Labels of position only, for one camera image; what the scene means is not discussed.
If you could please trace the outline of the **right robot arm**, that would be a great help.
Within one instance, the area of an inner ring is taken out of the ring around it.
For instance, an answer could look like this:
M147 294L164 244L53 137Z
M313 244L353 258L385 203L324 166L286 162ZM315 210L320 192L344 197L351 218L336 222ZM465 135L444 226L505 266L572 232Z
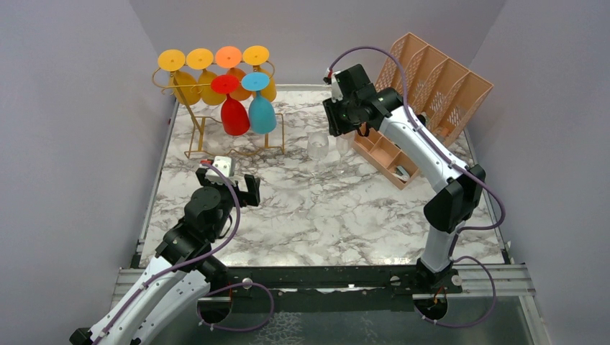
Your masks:
M480 202L485 170L468 167L451 154L394 88L377 91L362 65L330 73L324 82L332 88L323 102L332 136L357 132L366 137L369 130L377 131L406 154L436 193L424 206L429 232L415 273L420 290L435 291L451 269L450 250L458 231Z

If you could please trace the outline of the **blue wine glass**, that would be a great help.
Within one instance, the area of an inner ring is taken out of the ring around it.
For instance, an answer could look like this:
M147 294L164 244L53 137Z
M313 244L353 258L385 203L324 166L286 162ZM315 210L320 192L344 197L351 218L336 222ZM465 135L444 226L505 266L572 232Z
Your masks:
M261 72L248 73L241 81L244 89L254 93L248 109L251 130L256 134L269 134L277 125L276 113L271 102L262 95L270 78Z

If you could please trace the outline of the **red wine glass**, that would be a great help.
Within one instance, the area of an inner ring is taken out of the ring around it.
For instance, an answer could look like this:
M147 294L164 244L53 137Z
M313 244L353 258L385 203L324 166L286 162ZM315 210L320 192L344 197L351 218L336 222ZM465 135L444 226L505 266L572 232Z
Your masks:
M241 136L250 129L250 121L245 107L230 96L240 86L233 75L219 75L211 82L214 92L224 94L226 99L221 107L221 121L224 131L233 137Z

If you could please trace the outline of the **clear wine glass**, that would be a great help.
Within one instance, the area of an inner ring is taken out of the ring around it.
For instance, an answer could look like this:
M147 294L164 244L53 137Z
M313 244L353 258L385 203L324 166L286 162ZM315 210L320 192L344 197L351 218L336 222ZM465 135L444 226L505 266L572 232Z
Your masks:
M315 132L311 134L307 142L307 154L313 161L309 172L317 176L324 170L324 159L329 153L329 139L326 132Z
M354 141L354 138L355 138L354 132L341 134L340 136L338 136L336 138L335 144L336 144L337 152L339 154L339 160L337 161L337 165L336 165L336 168L334 171L336 175L341 175L345 171L346 156L352 148L352 142Z

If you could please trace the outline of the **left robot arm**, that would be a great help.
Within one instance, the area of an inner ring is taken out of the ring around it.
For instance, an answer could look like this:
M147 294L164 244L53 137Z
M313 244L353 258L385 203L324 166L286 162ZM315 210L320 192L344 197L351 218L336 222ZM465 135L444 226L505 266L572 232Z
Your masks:
M184 215L168 231L145 271L122 299L97 323L76 329L71 344L150 344L184 308L205 294L217 295L228 284L227 267L214 254L226 246L227 222L240 224L243 207L260 203L260 178L246 174L246 190L231 180L229 165L203 163L196 171L200 187L184 206Z

